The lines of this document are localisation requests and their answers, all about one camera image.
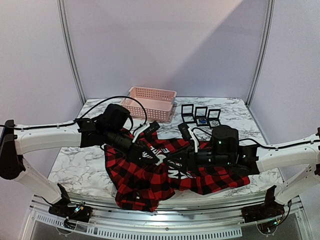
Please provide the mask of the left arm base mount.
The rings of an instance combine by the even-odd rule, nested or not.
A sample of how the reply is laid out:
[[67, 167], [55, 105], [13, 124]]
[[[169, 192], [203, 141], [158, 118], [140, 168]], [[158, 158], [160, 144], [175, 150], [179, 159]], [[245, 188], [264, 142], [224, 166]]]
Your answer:
[[50, 205], [48, 213], [64, 218], [63, 227], [74, 230], [77, 222], [88, 223], [93, 212], [91, 206], [85, 202], [72, 203], [67, 198], [62, 198], [58, 202]]

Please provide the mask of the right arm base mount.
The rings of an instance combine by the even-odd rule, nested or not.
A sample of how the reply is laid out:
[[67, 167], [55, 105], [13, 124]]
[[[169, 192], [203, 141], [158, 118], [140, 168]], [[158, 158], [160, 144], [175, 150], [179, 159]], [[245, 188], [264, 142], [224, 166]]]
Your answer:
[[284, 205], [275, 201], [265, 200], [264, 203], [246, 206], [241, 209], [241, 216], [245, 223], [257, 222], [256, 226], [264, 235], [273, 234], [289, 216], [292, 200], [287, 203], [287, 213]]

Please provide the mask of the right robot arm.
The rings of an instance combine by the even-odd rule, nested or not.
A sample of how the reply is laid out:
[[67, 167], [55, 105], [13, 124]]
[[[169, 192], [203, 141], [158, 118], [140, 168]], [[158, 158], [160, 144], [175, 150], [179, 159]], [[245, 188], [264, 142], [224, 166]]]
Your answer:
[[237, 129], [228, 125], [215, 126], [210, 134], [210, 146], [200, 148], [193, 131], [184, 123], [179, 125], [184, 140], [192, 144], [169, 154], [163, 163], [182, 173], [198, 175], [200, 168], [212, 171], [223, 167], [239, 176], [258, 175], [271, 169], [305, 165], [305, 169], [268, 189], [266, 201], [259, 206], [262, 218], [269, 218], [295, 196], [320, 183], [320, 134], [317, 132], [300, 140], [278, 145], [240, 145]]

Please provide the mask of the red black plaid shirt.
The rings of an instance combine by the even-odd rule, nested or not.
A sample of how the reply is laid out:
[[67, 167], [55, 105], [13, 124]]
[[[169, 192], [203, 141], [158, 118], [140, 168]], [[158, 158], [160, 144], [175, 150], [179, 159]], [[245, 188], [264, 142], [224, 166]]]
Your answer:
[[113, 146], [106, 145], [105, 169], [116, 188], [115, 202], [127, 210], [154, 212], [161, 201], [172, 198], [176, 191], [191, 191], [205, 196], [250, 183], [223, 167], [210, 175], [202, 167], [200, 175], [177, 171], [158, 161], [155, 164], [131, 162]]

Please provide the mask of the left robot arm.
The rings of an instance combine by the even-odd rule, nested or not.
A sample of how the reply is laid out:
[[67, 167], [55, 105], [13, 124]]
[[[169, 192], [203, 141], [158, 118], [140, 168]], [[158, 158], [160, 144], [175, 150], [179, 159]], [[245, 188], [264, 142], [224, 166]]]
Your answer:
[[126, 108], [111, 103], [94, 118], [80, 117], [55, 125], [17, 126], [13, 120], [7, 120], [0, 137], [0, 176], [24, 185], [55, 207], [63, 217], [70, 217], [75, 210], [65, 188], [31, 167], [23, 155], [54, 148], [108, 145], [130, 162], [157, 163], [158, 157], [143, 141], [124, 131], [128, 118], [130, 112]]

